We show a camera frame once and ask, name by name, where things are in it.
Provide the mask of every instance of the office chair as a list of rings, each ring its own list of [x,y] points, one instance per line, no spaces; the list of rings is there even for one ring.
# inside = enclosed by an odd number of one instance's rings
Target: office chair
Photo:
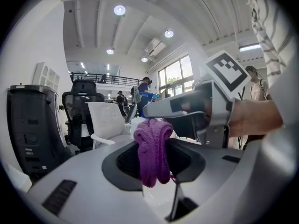
[[[97,86],[92,80],[75,80],[71,91],[96,93]]]
[[[130,125],[125,124],[117,104],[88,102],[88,107],[94,128],[93,149],[131,139],[126,129]]]
[[[102,94],[94,92],[65,92],[62,103],[69,121],[69,141],[77,146],[81,152],[93,148],[93,122],[87,102],[104,102]]]

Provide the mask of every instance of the striped shirt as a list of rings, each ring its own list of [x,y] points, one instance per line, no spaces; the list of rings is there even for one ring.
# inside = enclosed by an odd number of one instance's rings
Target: striped shirt
[[[296,55],[295,32],[274,0],[249,0],[252,28],[261,45],[271,86]]]

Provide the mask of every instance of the purple towel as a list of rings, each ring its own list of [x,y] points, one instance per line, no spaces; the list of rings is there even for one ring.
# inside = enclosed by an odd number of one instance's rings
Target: purple towel
[[[170,179],[165,141],[171,134],[171,124],[156,119],[140,123],[134,132],[134,138],[139,144],[140,179],[149,188],[155,186],[157,178],[163,184]]]

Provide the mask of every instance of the black opening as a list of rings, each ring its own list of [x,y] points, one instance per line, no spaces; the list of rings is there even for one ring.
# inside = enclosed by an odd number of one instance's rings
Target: black opening
[[[171,219],[171,216],[169,215],[165,219],[168,222],[176,221],[176,220],[184,217],[185,215],[187,215],[188,213],[190,213],[191,211],[193,211],[197,207],[198,207],[198,205],[194,201],[192,201],[188,197],[185,197],[183,200],[178,201],[178,207],[177,207],[174,218]]]
[[[28,124],[29,125],[38,125],[38,120],[36,120],[36,119],[28,119]]]
[[[235,163],[239,163],[239,161],[240,161],[240,158],[230,156],[230,155],[225,155],[222,159],[230,161],[230,162],[235,162]]]
[[[39,158],[28,158],[28,157],[25,157],[26,161],[27,162],[39,162]]]
[[[25,141],[25,144],[27,144],[27,138],[26,138],[25,134],[24,134],[24,141]]]
[[[140,164],[137,153],[138,147],[139,144],[135,144],[116,159],[116,165],[122,172],[137,179],[139,179],[140,173]],[[191,164],[191,157],[170,145],[168,142],[165,143],[165,147],[169,169],[176,177],[177,174]]]

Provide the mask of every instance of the black slot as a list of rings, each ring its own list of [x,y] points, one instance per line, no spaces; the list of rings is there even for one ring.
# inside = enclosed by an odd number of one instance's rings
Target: black slot
[[[27,144],[27,138],[26,138],[25,134],[24,134],[24,140],[25,140],[25,143]]]
[[[184,197],[183,200],[178,200],[178,207],[177,207],[174,219],[172,220],[171,216],[169,215],[168,217],[165,218],[165,220],[168,222],[174,222],[174,221],[186,216],[187,214],[192,212],[197,207],[198,207],[198,205],[194,201],[192,201],[188,197]]]
[[[38,125],[38,120],[36,120],[36,119],[28,119],[28,124],[29,125]]]
[[[58,216],[76,184],[71,180],[63,180],[44,201],[43,207]]]
[[[26,161],[27,162],[39,162],[39,158],[28,158],[28,157],[25,157]]]
[[[240,158],[234,157],[234,156],[230,156],[230,155],[225,155],[222,159],[230,161],[230,162],[235,162],[235,163],[239,163],[240,162]]]

